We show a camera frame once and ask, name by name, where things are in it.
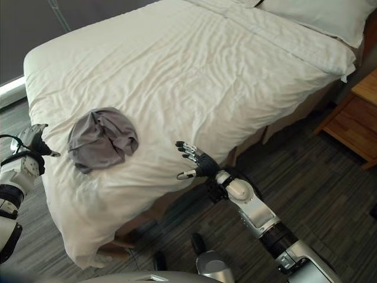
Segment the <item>gray wall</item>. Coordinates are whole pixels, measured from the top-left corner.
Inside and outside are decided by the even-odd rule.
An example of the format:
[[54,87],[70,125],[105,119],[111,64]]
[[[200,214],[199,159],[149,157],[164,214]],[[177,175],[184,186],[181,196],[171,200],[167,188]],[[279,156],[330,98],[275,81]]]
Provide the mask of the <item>gray wall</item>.
[[0,0],[0,85],[24,73],[28,51],[63,33],[47,0]]
[[60,11],[72,30],[109,19],[157,0],[58,0]]
[[[57,0],[72,30],[156,0]],[[64,33],[47,0],[0,0],[0,85],[23,74],[27,52]]]

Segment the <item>pillow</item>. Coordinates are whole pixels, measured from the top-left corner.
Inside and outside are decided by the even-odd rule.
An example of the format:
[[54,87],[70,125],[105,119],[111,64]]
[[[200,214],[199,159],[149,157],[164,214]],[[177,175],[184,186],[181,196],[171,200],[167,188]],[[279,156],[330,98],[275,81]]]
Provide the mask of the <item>pillow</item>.
[[258,8],[358,48],[377,0],[264,0]]

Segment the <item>wooden nightstand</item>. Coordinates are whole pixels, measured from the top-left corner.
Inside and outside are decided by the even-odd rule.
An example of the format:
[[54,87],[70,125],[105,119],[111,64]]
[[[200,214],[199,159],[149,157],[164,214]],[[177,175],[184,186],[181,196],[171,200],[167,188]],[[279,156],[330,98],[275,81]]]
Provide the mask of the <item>wooden nightstand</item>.
[[362,168],[377,165],[377,69],[359,82],[350,94],[317,127],[362,156]]

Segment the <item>white duvet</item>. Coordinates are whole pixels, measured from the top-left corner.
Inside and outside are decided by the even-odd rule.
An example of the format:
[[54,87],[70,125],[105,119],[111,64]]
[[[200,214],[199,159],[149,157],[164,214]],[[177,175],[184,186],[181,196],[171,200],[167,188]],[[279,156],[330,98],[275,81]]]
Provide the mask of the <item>white duvet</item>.
[[[32,50],[25,76],[32,123],[48,123],[43,175],[51,216],[80,267],[193,165],[176,140],[216,160],[310,93],[351,73],[351,50],[329,37],[231,0],[162,0]],[[114,106],[140,146],[125,163],[80,173],[67,154],[73,124]]]

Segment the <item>gray cloth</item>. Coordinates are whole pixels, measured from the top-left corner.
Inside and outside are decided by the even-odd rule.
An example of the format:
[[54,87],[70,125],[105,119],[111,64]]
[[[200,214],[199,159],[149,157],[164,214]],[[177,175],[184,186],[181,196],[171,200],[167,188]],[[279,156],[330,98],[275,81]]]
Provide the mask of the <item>gray cloth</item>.
[[134,126],[114,107],[93,109],[73,126],[68,155],[84,174],[124,162],[138,147]]

